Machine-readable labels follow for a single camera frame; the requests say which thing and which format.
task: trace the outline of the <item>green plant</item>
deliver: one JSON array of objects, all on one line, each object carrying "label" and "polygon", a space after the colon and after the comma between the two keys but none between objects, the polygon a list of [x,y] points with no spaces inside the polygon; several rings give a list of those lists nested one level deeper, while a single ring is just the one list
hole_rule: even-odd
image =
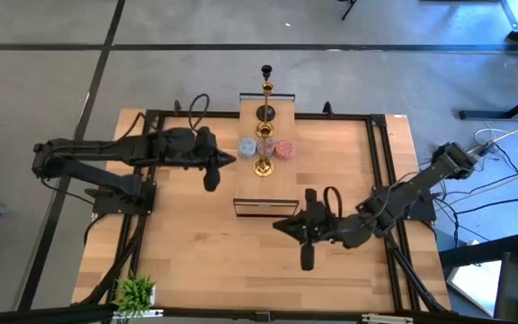
[{"label": "green plant", "polygon": [[148,276],[131,275],[127,279],[118,279],[118,298],[113,304],[119,306],[117,312],[129,319],[140,317],[142,311],[149,311],[151,306],[151,293],[154,282]]}]

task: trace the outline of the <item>gray concrete floor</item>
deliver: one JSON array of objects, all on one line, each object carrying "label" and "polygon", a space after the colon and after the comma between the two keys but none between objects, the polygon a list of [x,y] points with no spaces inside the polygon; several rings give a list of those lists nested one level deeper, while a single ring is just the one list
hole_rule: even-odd
[{"label": "gray concrete floor", "polygon": [[[518,19],[518,4],[511,2]],[[0,0],[0,42],[103,43],[115,0]],[[359,0],[346,4],[289,0],[129,1],[116,43],[501,44],[511,30],[500,4]],[[0,311],[13,307],[51,192],[31,173],[34,143],[73,135],[98,52],[0,52]],[[459,121],[460,109],[506,110],[518,103],[518,55],[505,53],[142,51],[112,52],[86,137],[109,139],[121,108],[172,107],[201,92],[210,109],[235,110],[239,92],[255,91],[259,67],[273,65],[276,91],[297,95],[297,110],[403,113],[419,160],[436,146],[476,144],[485,124]],[[518,122],[490,122],[512,130]],[[502,142],[518,166],[518,137]],[[465,190],[513,171],[488,158]],[[69,190],[81,193],[84,184]],[[518,181],[458,204],[458,210],[518,197]],[[34,307],[68,305],[90,208],[67,198]],[[518,233],[518,203],[461,216],[460,223],[497,239]],[[440,214],[437,228],[452,233]],[[472,234],[461,231],[463,240]]]}]

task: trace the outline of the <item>wooden box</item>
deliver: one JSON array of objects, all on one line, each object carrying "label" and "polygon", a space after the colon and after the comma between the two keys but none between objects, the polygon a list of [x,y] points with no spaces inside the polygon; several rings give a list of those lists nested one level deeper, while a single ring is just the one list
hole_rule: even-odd
[{"label": "wooden box", "polygon": [[[264,104],[262,97],[241,99],[239,115],[239,136],[258,140],[255,133],[261,122],[256,117],[257,108]],[[274,128],[274,140],[290,140],[295,143],[295,103],[292,97],[269,99],[269,105],[275,109],[275,118],[270,121]],[[240,217],[289,217],[299,206],[297,190],[297,152],[295,158],[283,161],[271,157],[273,173],[266,177],[256,175],[253,163],[259,158],[237,158],[237,185],[233,204],[235,213]]]}]

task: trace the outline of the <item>wooden tabletop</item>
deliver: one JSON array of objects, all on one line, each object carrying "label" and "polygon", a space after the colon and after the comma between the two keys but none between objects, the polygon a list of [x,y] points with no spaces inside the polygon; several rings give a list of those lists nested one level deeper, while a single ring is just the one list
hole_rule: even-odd
[{"label": "wooden tabletop", "polygon": [[[122,110],[115,138],[138,110]],[[406,116],[387,115],[397,176],[417,170]],[[219,147],[237,154],[238,119],[206,118]],[[165,119],[165,128],[186,127],[185,118]],[[362,121],[296,121],[298,197],[306,188],[339,189],[344,215],[366,199],[374,185],[369,141]],[[134,133],[140,133],[140,122]],[[380,153],[381,173],[387,174]],[[122,163],[107,170],[131,173]],[[160,167],[154,212],[147,218],[138,272],[156,282],[156,307],[271,311],[393,311],[385,248],[371,238],[356,249],[316,244],[315,269],[301,271],[299,244],[272,228],[274,219],[238,218],[233,208],[237,162],[221,168],[221,183],[205,192],[203,173]],[[301,200],[299,207],[304,208]],[[109,215],[90,231],[73,301],[92,291],[112,264],[122,217]],[[407,221],[413,265],[439,303],[450,307],[433,233]],[[399,269],[404,306],[405,276]]]}]

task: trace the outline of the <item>potted plant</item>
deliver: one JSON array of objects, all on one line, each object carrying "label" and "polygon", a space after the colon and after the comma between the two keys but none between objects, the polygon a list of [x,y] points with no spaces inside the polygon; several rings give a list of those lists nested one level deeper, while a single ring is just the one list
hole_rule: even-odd
[{"label": "potted plant", "polygon": [[141,317],[143,311],[155,302],[155,283],[148,276],[131,275],[129,278],[117,280],[117,300],[113,304],[119,308],[117,312],[126,319]]}]

